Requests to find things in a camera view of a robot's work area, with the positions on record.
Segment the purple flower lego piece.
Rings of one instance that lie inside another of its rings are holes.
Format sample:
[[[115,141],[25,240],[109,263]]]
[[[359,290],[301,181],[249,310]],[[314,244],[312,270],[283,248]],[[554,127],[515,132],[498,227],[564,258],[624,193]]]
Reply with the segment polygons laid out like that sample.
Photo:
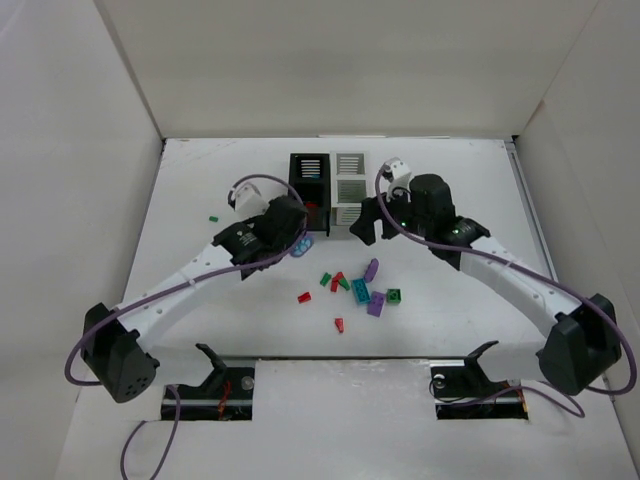
[[[312,235],[305,235],[291,250],[290,256],[293,258],[301,258],[314,246],[314,238]]]

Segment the red lego piece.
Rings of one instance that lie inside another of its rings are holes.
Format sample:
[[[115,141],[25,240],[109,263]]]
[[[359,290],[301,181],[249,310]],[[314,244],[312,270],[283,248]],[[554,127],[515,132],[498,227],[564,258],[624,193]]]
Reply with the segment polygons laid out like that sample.
[[[317,223],[321,220],[321,209],[318,204],[307,201],[304,205],[308,211],[308,222],[310,224]]]

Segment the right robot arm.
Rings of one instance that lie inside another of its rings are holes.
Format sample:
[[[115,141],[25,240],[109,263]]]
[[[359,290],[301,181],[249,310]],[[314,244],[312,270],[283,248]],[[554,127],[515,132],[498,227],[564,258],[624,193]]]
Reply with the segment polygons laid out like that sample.
[[[427,247],[430,252],[491,289],[519,311],[539,331],[540,339],[516,345],[489,341],[466,357],[466,362],[492,383],[529,380],[544,382],[575,396],[620,358],[629,362],[629,392],[637,381],[635,357],[615,320],[611,302],[586,298],[519,262],[490,231],[457,214],[449,185],[436,174],[414,176],[383,166],[377,189],[363,201],[360,217],[350,231],[365,245],[397,235]]]

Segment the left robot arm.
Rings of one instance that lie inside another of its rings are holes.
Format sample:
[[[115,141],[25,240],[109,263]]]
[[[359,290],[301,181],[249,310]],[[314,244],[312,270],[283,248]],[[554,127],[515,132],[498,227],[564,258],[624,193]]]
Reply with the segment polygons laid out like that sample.
[[[155,344],[205,300],[279,262],[304,232],[308,211],[280,196],[266,211],[229,225],[167,279],[127,305],[99,303],[85,315],[79,353],[117,403],[133,400],[156,377]]]

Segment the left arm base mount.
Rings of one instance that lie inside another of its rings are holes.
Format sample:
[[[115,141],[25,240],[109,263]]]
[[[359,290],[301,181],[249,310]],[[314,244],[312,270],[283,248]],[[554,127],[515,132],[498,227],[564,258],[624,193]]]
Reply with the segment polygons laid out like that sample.
[[[155,383],[164,387],[160,418],[182,421],[250,421],[256,361],[220,356],[208,345],[158,347]]]

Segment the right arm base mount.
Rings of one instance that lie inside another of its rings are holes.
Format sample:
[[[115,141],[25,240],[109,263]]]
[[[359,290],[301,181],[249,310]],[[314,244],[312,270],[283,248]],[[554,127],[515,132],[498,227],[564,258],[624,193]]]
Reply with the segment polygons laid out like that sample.
[[[492,382],[481,370],[478,359],[497,341],[486,342],[465,357],[434,360],[430,363],[428,390],[435,402],[438,420],[528,420],[521,391],[487,397],[509,387],[508,382]]]

